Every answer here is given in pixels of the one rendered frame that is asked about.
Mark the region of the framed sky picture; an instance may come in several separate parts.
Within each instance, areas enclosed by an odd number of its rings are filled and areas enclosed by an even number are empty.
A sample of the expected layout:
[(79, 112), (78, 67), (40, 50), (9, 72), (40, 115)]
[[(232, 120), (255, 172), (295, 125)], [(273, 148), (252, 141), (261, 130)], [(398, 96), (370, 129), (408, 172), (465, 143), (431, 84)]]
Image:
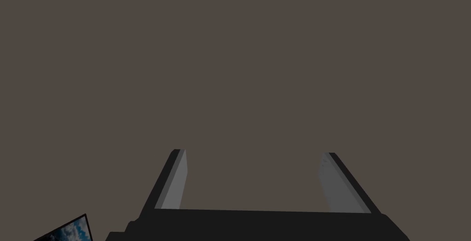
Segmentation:
[(87, 215), (83, 214), (34, 241), (93, 241), (93, 237)]

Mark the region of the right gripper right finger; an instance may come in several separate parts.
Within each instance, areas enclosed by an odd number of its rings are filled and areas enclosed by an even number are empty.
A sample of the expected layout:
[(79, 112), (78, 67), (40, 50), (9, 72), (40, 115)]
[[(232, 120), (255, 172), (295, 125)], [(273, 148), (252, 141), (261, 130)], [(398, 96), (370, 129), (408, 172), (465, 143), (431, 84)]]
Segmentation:
[(319, 179), (331, 212), (381, 213), (336, 153), (322, 154)]

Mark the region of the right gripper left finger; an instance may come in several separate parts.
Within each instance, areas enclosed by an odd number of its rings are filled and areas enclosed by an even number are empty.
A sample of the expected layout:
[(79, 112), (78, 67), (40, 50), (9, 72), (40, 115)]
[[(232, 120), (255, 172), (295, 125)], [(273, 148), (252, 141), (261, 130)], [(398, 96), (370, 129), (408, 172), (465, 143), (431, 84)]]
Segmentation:
[(187, 181), (188, 162), (184, 149), (174, 149), (148, 196), (142, 211), (179, 209)]

